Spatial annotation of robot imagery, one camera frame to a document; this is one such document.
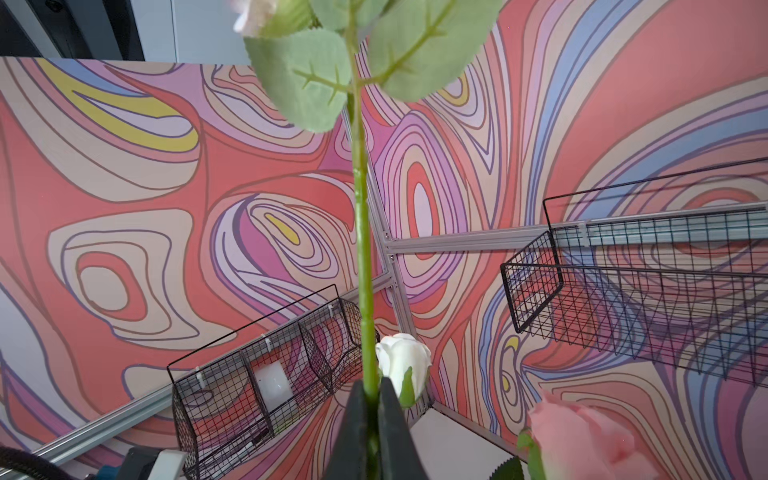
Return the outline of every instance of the basket divider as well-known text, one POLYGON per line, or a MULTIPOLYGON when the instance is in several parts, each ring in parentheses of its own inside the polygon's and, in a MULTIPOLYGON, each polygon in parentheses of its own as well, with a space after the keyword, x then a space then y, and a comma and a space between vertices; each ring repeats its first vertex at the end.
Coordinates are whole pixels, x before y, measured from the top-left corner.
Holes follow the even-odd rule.
POLYGON ((552 230, 547 230, 547 235, 549 236, 549 243, 552 245, 552 257, 554 259, 554 266, 558 269, 558 289, 562 288, 564 279, 563 279, 563 269, 560 267, 560 257, 558 256, 558 245, 554 241, 554 235, 552 235, 552 230))
POLYGON ((312 371, 317 376, 317 379, 323 383, 328 389, 328 392, 333 395, 333 371, 326 356, 320 351, 320 348, 315 343, 315 339, 312 337, 312 333, 304 328, 304 325, 299 324, 299 331, 301 333, 301 340, 304 342, 304 348, 306 349, 307 356, 309 357, 309 365, 312 371))
POLYGON ((344 318, 344 326, 346 327, 346 334, 349 335, 349 341, 352 342, 353 345, 361 346, 359 343, 355 343, 355 337, 352 336, 352 330, 349 328, 349 319, 346 317, 346 309, 341 300, 339 300, 339 310, 341 310, 341 315, 344 318))
POLYGON ((755 350, 756 350, 756 339, 754 338, 753 334, 756 332, 757 324, 755 322, 754 317, 752 318, 752 321, 755 322, 755 329, 750 328, 750 303, 746 299, 746 284, 744 282, 744 278, 741 279, 741 298, 744 305, 744 323, 746 324, 746 344, 747 344, 747 354, 750 358, 750 371, 752 372, 752 385, 757 385, 757 374, 755 372, 756 366, 755 366, 755 350))
POLYGON ((264 398, 261 396, 261 390, 259 390, 259 384, 256 381, 256 377, 253 376, 253 368, 251 367, 250 360, 245 356, 243 353, 243 350, 240 350, 237 352, 237 354, 240 356, 240 359, 243 361, 243 367, 246 370, 246 373, 248 374, 248 383, 250 383, 250 388, 253 389, 253 396, 256 398, 256 402, 259 404, 259 409, 261 410, 261 415, 264 417, 264 420, 266 421, 266 427, 270 430, 270 436, 273 438, 275 437, 275 428, 272 426, 272 419, 270 412, 266 410, 266 404, 264 403, 264 398))

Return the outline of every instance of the white floor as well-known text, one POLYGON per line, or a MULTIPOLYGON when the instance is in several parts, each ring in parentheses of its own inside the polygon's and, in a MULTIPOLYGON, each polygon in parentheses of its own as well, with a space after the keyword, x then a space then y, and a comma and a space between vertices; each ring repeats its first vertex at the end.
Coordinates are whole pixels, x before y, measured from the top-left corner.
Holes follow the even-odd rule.
MULTIPOLYGON (((434 409, 411 428, 431 480, 487 480, 512 455, 434 409)), ((523 463, 528 478, 528 468, 523 463)))

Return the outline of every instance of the swirling line pattern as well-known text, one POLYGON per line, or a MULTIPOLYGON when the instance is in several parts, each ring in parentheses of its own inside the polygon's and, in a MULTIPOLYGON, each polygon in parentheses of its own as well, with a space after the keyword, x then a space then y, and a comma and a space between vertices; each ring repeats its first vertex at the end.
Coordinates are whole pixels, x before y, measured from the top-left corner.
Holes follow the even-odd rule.
MULTIPOLYGON (((3 445, 36 449, 167 384, 182 353, 356 285, 346 129, 287 123, 247 67, 0 58, 0 191, 3 445)), ((375 306, 397 332, 388 290, 375 306)), ((238 472, 319 478, 348 391, 238 472)), ((175 446, 171 413, 66 468, 82 478, 136 444, 175 446)))
MULTIPOLYGON (((547 196, 768 156, 768 35, 757 20, 766 15, 757 0, 508 2, 443 91, 415 104, 366 92, 393 234, 538 224, 547 196)), ((365 71, 365 50, 358 63, 365 71)), ((765 200, 768 170, 656 187, 548 206, 557 222, 765 200)), ((740 251, 713 251, 713 261, 738 270, 740 251)), ((627 426, 662 478, 764 476, 764 389, 516 334, 497 271, 512 253, 399 258, 439 401, 514 441, 549 391, 627 426)), ((626 247, 602 258, 653 267, 663 253, 626 247)), ((677 254, 702 261, 695 249, 677 254)))

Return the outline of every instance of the wire mesh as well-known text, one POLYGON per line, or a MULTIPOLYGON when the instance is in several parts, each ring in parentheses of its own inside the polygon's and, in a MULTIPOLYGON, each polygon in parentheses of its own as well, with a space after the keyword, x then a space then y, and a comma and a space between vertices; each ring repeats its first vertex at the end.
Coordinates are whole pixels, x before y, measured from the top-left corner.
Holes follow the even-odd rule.
POLYGON ((359 328, 357 305, 335 298, 174 380, 184 474, 220 478, 357 377, 359 328))
POLYGON ((502 264, 518 333, 768 385, 768 214, 596 220, 502 264))

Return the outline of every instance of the green stem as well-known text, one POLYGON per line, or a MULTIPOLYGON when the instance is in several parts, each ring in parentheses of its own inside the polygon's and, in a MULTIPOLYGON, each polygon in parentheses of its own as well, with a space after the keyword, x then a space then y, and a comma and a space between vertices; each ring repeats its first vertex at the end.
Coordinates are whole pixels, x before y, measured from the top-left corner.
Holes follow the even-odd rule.
MULTIPOLYGON (((355 177, 355 228, 357 231, 357 291, 360 306, 360 337, 362 340, 362 387, 372 419, 379 405, 379 363, 376 361, 376 328, 373 325, 373 283, 371 281, 371 229, 368 221, 368 153, 366 133, 362 126, 362 82, 357 71, 356 10, 362 2, 349 2, 349 27, 346 29, 346 49, 352 65, 352 168, 355 177)), ((368 425, 376 433, 377 425, 368 425)))

